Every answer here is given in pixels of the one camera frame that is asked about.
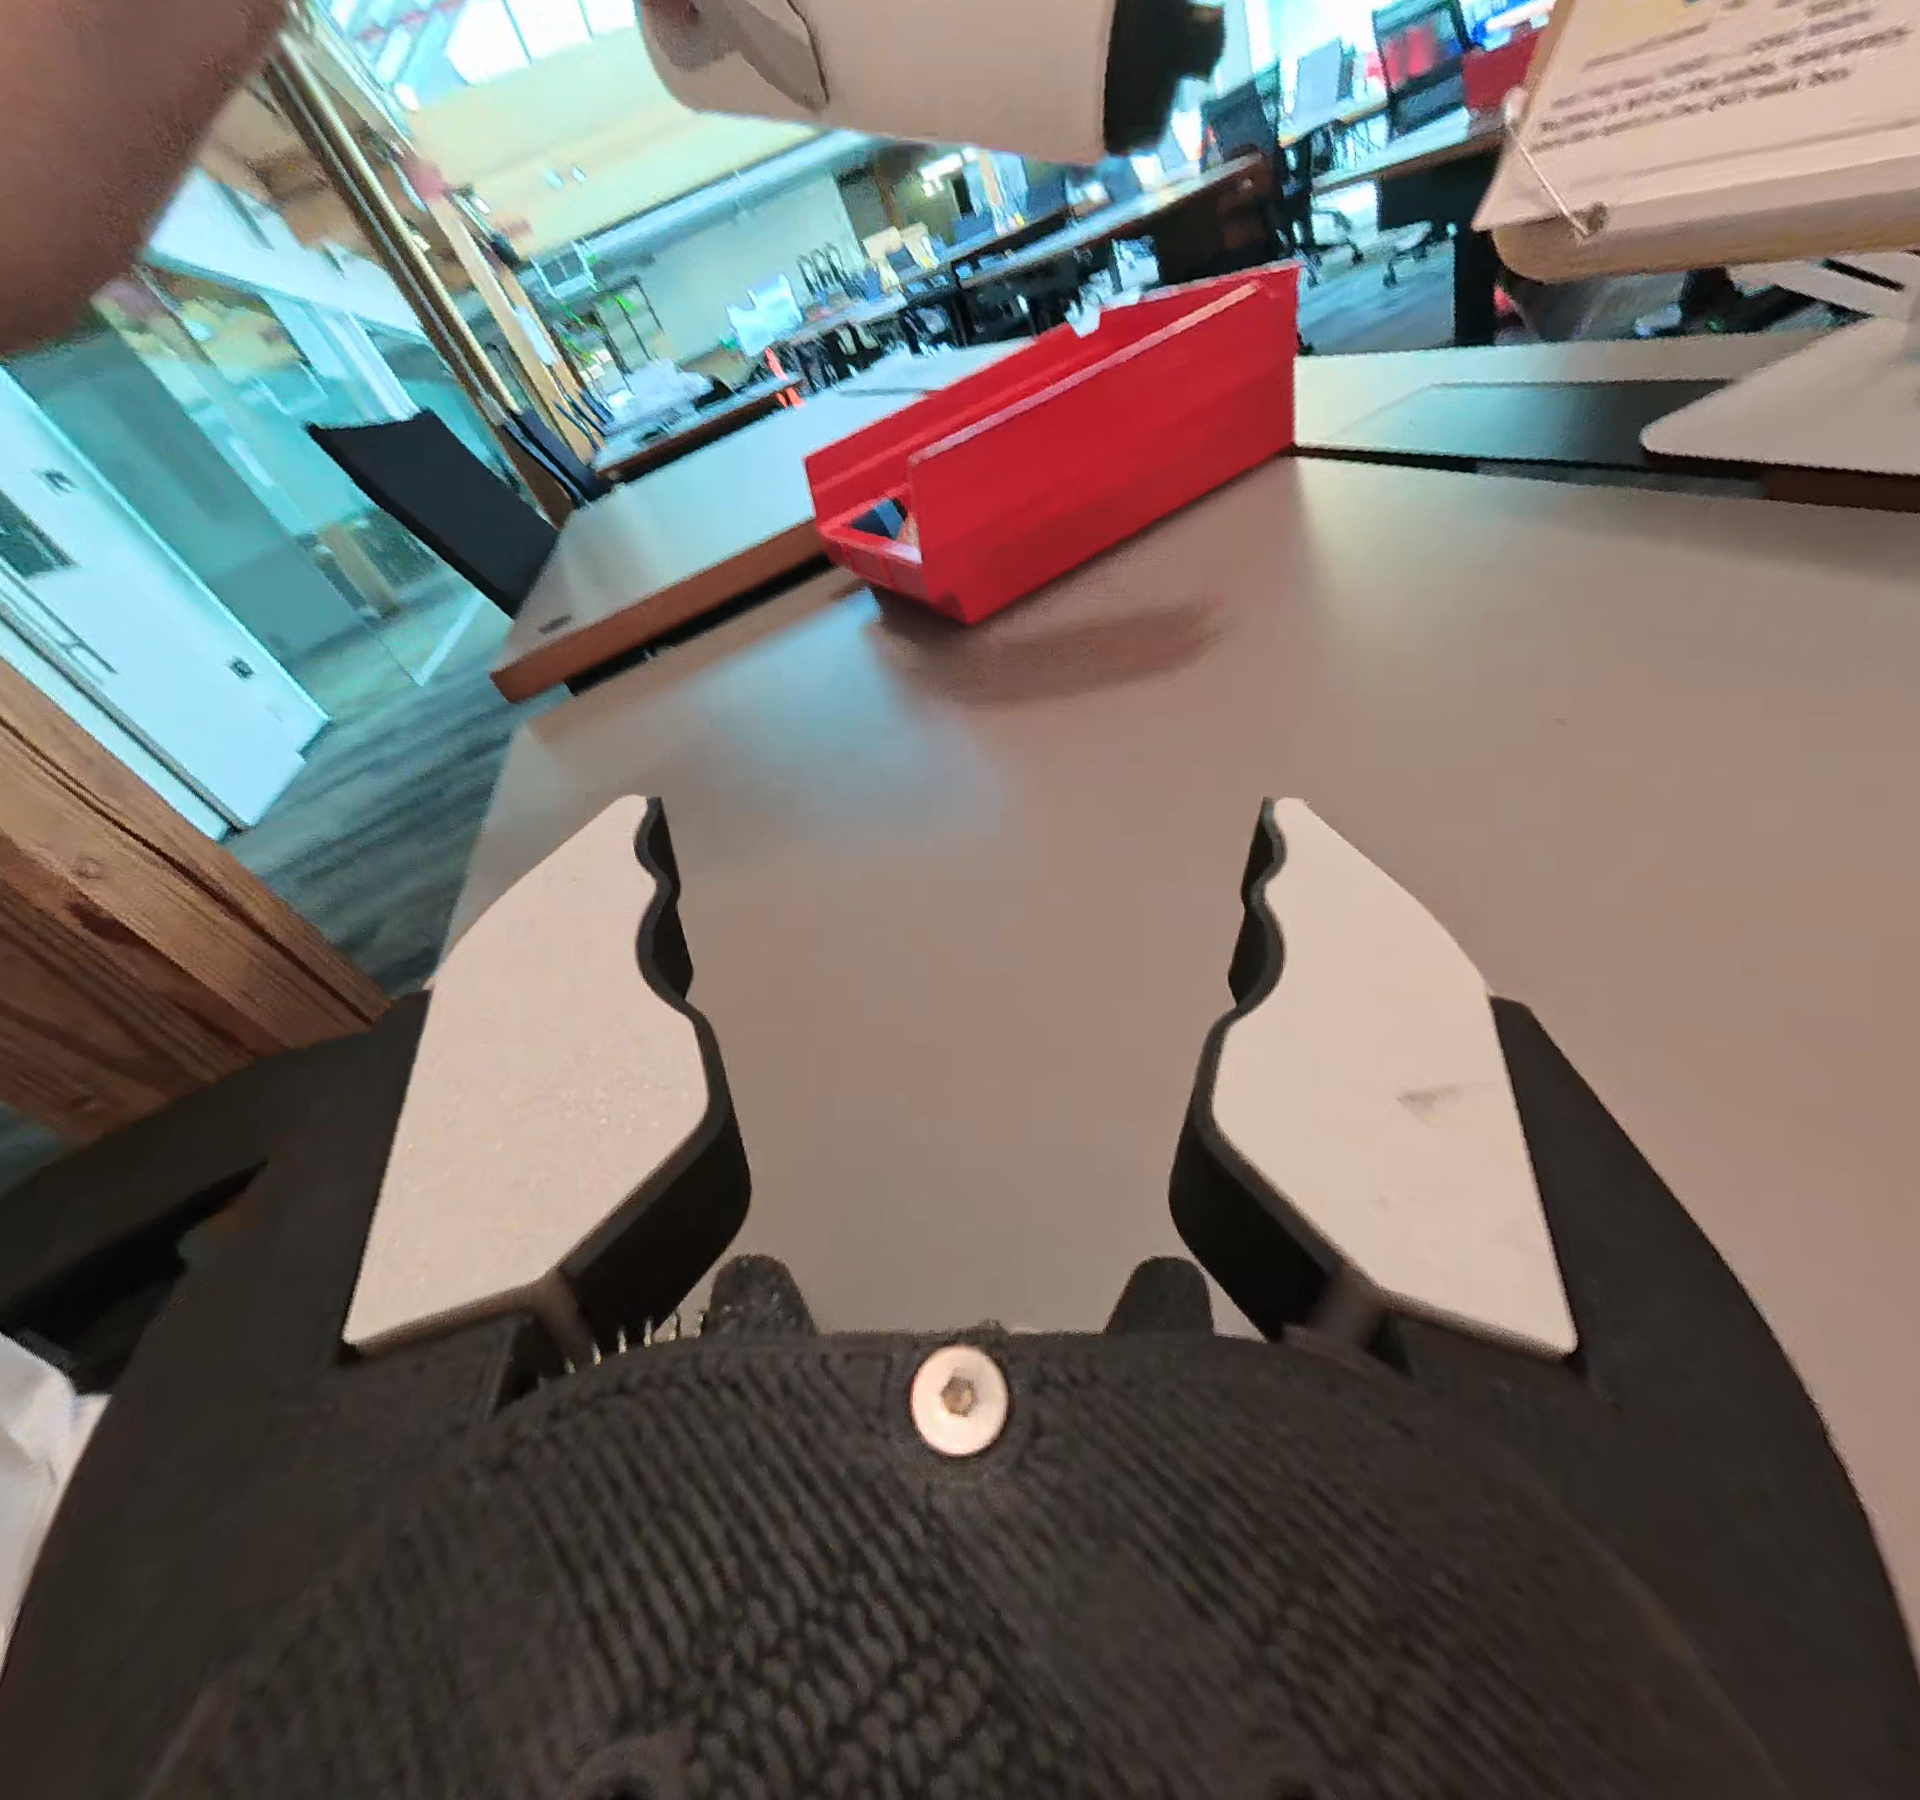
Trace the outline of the grey desk with wooden edge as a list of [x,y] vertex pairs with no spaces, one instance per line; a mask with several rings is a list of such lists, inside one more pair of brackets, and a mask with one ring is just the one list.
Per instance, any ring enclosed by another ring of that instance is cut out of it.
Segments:
[[894,353],[584,507],[516,613],[492,683],[509,702],[589,680],[819,558],[807,462],[1018,350]]

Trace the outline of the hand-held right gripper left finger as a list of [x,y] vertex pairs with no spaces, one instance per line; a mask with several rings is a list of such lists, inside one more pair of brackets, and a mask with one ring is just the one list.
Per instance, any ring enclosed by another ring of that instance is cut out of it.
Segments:
[[661,1332],[746,1220],[746,1140],[665,803],[626,796],[450,947],[348,1302],[390,1353],[499,1315],[560,1353]]

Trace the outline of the red plastic bin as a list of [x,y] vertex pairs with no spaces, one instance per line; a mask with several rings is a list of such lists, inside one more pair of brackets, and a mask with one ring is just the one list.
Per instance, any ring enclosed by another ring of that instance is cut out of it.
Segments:
[[1294,446],[1291,261],[1103,305],[807,459],[821,553],[979,626]]

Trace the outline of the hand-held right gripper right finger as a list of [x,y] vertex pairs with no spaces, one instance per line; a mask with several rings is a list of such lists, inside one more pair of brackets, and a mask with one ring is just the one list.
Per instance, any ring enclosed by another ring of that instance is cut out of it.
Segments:
[[1416,1321],[1576,1354],[1492,991],[1306,799],[1260,803],[1228,995],[1175,1145],[1172,1220],[1253,1335],[1366,1351]]

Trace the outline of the white stand base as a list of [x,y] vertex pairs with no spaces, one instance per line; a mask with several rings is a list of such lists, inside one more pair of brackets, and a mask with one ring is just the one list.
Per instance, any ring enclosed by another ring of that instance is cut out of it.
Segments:
[[1656,456],[1766,474],[1918,475],[1918,251],[1844,251],[1733,268],[1861,313],[1812,346],[1643,429]]

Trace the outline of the person's left forearm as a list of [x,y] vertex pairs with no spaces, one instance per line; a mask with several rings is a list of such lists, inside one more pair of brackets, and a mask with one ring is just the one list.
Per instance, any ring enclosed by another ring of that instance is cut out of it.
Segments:
[[138,253],[292,3],[3,0],[4,350]]

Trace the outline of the white cylinder with black cap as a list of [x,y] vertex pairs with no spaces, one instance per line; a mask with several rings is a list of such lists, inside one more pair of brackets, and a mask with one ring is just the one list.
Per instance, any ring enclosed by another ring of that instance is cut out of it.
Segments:
[[1202,0],[689,0],[643,15],[689,107],[1091,166],[1164,133],[1220,65]]

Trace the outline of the wooden pillar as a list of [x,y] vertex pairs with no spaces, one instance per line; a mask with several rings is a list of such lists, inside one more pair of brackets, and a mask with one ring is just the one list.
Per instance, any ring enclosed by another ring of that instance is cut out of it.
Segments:
[[3,1099],[89,1140],[364,1030],[376,980],[11,665]]

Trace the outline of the instruction sheet board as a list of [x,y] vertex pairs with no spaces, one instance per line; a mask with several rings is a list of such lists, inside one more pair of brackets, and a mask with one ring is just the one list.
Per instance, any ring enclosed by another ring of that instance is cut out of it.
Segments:
[[1556,0],[1476,229],[1540,280],[1916,251],[1918,0]]

